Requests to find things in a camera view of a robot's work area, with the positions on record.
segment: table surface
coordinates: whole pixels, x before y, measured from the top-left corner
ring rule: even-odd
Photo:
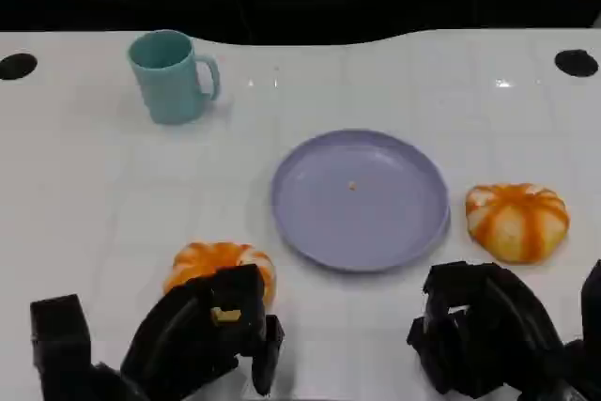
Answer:
[[[439,399],[405,340],[431,265],[491,260],[466,232],[464,196],[476,183],[531,181],[565,199],[572,226],[561,249],[512,270],[562,339],[580,334],[580,287],[601,256],[601,75],[569,77],[553,58],[582,48],[601,60],[600,32],[436,31],[306,48],[196,40],[216,56],[223,94],[181,127],[148,118],[125,59],[139,35],[0,34],[0,56],[39,60],[31,75],[0,81],[0,397],[41,399],[30,301],[78,293],[94,359],[118,366],[177,250],[225,239],[266,250],[277,268],[286,342],[272,398]],[[389,132],[439,165],[452,225],[429,257],[350,276],[280,241],[274,169],[304,139],[342,128]],[[247,376],[244,364],[198,399],[257,398]],[[515,398],[502,389],[489,399]]]

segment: decorative pumpkin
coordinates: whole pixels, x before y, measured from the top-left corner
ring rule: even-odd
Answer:
[[[221,268],[251,264],[258,266],[263,277],[263,304],[269,309],[275,296],[275,268],[265,253],[257,251],[250,244],[190,243],[176,255],[173,270],[164,282],[163,289],[167,293],[174,286],[185,284],[194,277],[209,276]]]
[[[466,216],[471,237],[509,263],[549,257],[570,226],[562,199],[531,183],[472,188],[466,197]]]

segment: plate rim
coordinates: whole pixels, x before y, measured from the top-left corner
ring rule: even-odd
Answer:
[[[407,255],[405,258],[397,258],[394,261],[394,263],[391,263],[391,262],[389,262],[387,264],[380,263],[378,265],[374,265],[373,267],[359,268],[357,266],[345,266],[345,265],[340,265],[340,264],[332,264],[332,263],[324,262],[324,261],[320,260],[318,257],[301,250],[290,239],[290,234],[286,232],[286,228],[282,223],[282,219],[276,213],[275,200],[279,193],[279,191],[276,190],[278,181],[283,179],[283,174],[285,173],[285,169],[287,168],[287,166],[298,155],[302,154],[303,151],[305,151],[305,149],[307,147],[309,147],[311,144],[313,144],[314,142],[318,142],[320,140],[324,140],[333,135],[343,134],[343,133],[365,134],[365,135],[376,136],[379,138],[385,138],[387,140],[392,140],[397,145],[400,145],[402,147],[410,147],[413,152],[420,155],[421,158],[423,158],[427,164],[431,165],[432,170],[433,170],[436,178],[439,181],[440,187],[442,188],[441,194],[442,194],[442,197],[444,200],[444,212],[441,215],[440,222],[439,222],[438,226],[436,227],[435,232],[432,234],[432,236],[427,240],[427,242],[423,246],[420,246],[419,252],[415,252],[410,255]],[[275,170],[275,172],[273,174],[273,177],[271,178],[271,182],[270,182],[270,212],[271,212],[271,216],[273,217],[273,220],[275,222],[276,229],[277,229],[277,232],[278,232],[280,238],[286,243],[286,245],[288,245],[290,248],[292,248],[295,252],[297,252],[297,253],[301,254],[302,256],[310,259],[311,261],[313,261],[323,267],[329,268],[329,269],[341,270],[344,272],[368,273],[368,272],[381,272],[381,271],[385,271],[385,270],[391,270],[394,268],[400,268],[421,256],[427,256],[428,254],[430,254],[434,250],[434,248],[436,248],[437,244],[439,244],[439,242],[442,241],[442,239],[446,236],[447,228],[448,228],[448,226],[450,224],[450,220],[451,220],[451,203],[450,203],[450,199],[449,199],[449,189],[447,187],[447,184],[446,184],[444,178],[442,177],[442,172],[440,171],[439,166],[430,157],[428,157],[425,153],[423,153],[418,147],[416,147],[412,143],[405,141],[405,140],[401,140],[400,138],[397,138],[396,136],[390,135],[389,133],[386,133],[383,131],[374,131],[371,129],[338,129],[338,130],[334,130],[334,131],[326,131],[326,132],[320,133],[319,135],[316,135],[312,138],[304,140],[300,144],[294,146],[285,155],[285,157],[280,161],[277,169]]]

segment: purple plate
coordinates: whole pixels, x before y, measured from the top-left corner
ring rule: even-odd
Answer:
[[[377,131],[332,131],[294,149],[271,183],[271,207],[288,244],[347,271],[385,270],[426,254],[449,220],[436,165]]]

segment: orange stripe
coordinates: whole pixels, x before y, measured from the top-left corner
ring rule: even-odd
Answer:
[[[519,183],[514,186],[516,187],[517,192],[525,193],[530,187],[533,187],[534,185],[532,185],[531,183]]]
[[[557,204],[560,204],[562,206],[563,209],[565,209],[565,203],[562,201],[562,199],[560,199],[559,197],[543,197],[541,199],[538,200],[541,205],[544,206],[552,206],[552,207],[557,207]]]
[[[553,213],[558,220],[560,220],[562,223],[565,224],[565,227],[569,227],[570,225],[570,217],[568,216],[568,214],[561,210],[558,207],[555,206],[549,206],[546,204],[541,204],[540,206],[538,206],[539,208],[548,211],[549,213]]]
[[[190,243],[187,248],[192,248],[195,251],[205,251],[207,249],[207,245],[203,243]]]
[[[486,214],[486,216],[482,219],[482,221],[476,226],[473,232],[470,232],[476,241],[482,244],[485,248],[487,248],[487,239],[490,235],[490,229],[492,228],[493,223],[497,219],[497,215],[499,212],[505,207],[504,204],[498,204],[493,206],[490,211]]]
[[[523,208],[522,217],[524,219],[522,260],[525,262],[536,262],[543,254],[542,234],[536,221],[536,210]]]

